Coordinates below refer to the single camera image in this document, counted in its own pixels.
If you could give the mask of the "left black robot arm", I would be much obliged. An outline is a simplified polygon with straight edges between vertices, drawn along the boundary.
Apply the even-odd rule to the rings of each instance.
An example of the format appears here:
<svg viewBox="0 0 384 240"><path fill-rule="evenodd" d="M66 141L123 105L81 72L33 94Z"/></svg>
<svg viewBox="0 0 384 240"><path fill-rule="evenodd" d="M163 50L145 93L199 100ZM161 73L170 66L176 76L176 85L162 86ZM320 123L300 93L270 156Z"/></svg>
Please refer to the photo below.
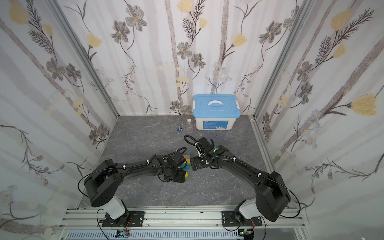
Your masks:
<svg viewBox="0 0 384 240"><path fill-rule="evenodd" d="M184 183L188 164L184 157L186 151L187 148L182 147L167 155L153 154L146 161L130 164L105 160L93 172L85 175L79 181L85 186L82 194L89 198L93 208L106 213L103 220L97 221L98 224L107 228L142 226L144 213L130 213L124 202L116 196L117 189L124 181L141 177L157 177L164 183Z"/></svg>

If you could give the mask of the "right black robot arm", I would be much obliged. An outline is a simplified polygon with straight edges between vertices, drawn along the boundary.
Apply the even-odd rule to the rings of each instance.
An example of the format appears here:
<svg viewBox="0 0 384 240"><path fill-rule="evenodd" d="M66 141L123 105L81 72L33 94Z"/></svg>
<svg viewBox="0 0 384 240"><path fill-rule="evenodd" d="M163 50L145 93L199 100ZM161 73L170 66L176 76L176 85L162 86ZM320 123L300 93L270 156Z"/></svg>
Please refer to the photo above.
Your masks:
<svg viewBox="0 0 384 240"><path fill-rule="evenodd" d="M237 223L244 226L246 222L258 217L276 222L279 217L284 217L282 213L294 193L286 187L280 174L267 173L251 166L228 148L216 146L211 139L202 137L196 140L190 135L185 135L184 140L198 151L198 156L190 160L193 171L204 168L223 169L248 183L255 191L255 198L242 201L234 209Z"/></svg>

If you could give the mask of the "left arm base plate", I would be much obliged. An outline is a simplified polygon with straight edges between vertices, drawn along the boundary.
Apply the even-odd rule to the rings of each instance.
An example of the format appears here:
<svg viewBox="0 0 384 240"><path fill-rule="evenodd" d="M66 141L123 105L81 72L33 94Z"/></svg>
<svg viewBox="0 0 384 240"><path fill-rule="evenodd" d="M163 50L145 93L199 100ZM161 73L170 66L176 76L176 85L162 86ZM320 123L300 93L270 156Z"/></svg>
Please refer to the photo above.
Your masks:
<svg viewBox="0 0 384 240"><path fill-rule="evenodd" d="M142 227L144 218L144 211L130 211L116 220L112 219L112 217L106 213L102 226L107 228Z"/></svg>

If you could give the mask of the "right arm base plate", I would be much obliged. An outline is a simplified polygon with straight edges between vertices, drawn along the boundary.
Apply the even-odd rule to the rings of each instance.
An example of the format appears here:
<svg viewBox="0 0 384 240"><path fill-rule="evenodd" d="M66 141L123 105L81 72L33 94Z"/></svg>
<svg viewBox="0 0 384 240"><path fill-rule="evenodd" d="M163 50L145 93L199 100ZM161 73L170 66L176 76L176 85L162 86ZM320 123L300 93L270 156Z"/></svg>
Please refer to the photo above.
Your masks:
<svg viewBox="0 0 384 240"><path fill-rule="evenodd" d="M221 211L222 225L224 227L262 227L261 217L255 217L250 220L242 219L234 211Z"/></svg>

